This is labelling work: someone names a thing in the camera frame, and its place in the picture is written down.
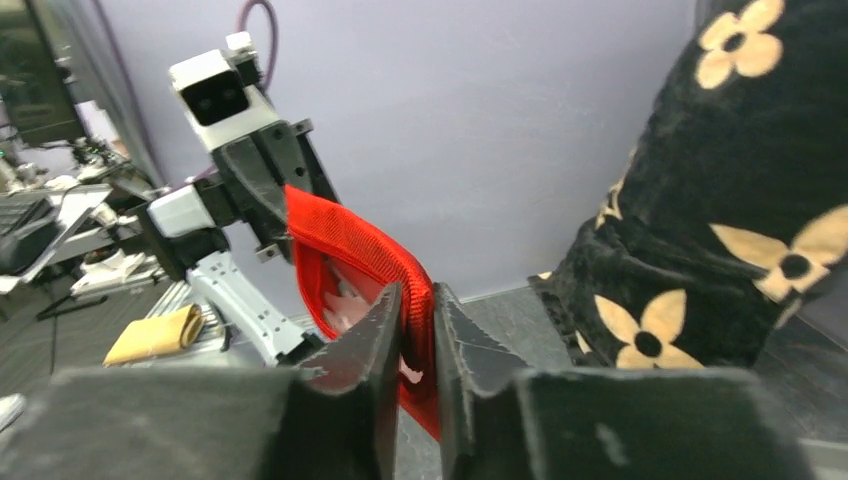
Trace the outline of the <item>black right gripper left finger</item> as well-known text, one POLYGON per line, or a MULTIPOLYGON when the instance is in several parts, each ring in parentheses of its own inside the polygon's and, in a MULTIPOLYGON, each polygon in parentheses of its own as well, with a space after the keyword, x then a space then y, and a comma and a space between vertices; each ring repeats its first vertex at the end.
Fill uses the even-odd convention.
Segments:
POLYGON ((389 479, 401 289, 295 367, 66 371, 1 452, 5 479, 389 479))

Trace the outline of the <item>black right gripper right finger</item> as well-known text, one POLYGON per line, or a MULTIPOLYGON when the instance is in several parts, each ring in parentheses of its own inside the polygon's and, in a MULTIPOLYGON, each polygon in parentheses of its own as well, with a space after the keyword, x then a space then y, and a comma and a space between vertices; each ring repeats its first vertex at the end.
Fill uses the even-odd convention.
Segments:
POLYGON ((447 479, 810 479, 760 382, 736 369, 531 368, 434 290, 447 479))

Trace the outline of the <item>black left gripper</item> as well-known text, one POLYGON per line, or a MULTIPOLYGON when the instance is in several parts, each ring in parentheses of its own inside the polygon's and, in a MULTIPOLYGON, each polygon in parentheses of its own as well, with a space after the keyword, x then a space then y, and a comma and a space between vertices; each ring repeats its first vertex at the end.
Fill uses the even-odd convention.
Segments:
POLYGON ((211 152, 221 191, 234 217, 253 231, 261 261, 275 256, 293 260, 286 186, 339 201, 309 138, 312 131, 309 119, 296 123, 281 120, 211 152))

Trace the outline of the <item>red first aid pouch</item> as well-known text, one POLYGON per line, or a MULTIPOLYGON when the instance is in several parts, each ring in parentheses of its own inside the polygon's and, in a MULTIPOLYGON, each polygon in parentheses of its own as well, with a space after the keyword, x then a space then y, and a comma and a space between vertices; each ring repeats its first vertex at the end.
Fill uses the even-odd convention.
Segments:
POLYGON ((340 293, 338 274, 367 302, 374 301, 386 285, 401 285, 402 359, 423 378, 400 383, 399 404, 438 440, 435 298, 426 270, 402 245, 341 204, 292 185, 284 186, 283 193, 300 294, 327 337, 341 334, 323 318, 330 308, 329 296, 340 293))

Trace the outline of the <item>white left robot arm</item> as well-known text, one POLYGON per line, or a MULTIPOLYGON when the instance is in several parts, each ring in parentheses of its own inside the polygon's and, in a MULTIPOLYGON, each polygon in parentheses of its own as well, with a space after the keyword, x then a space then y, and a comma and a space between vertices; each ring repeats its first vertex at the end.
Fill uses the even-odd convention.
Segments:
POLYGON ((285 186, 338 199, 308 137, 312 129, 308 119, 281 120, 230 140, 212 152, 212 173, 135 211, 165 273, 187 284, 225 323, 226 333, 240 333, 269 366, 294 365, 324 341, 280 313, 249 281, 224 230, 246 224, 260 260, 293 260, 285 186))

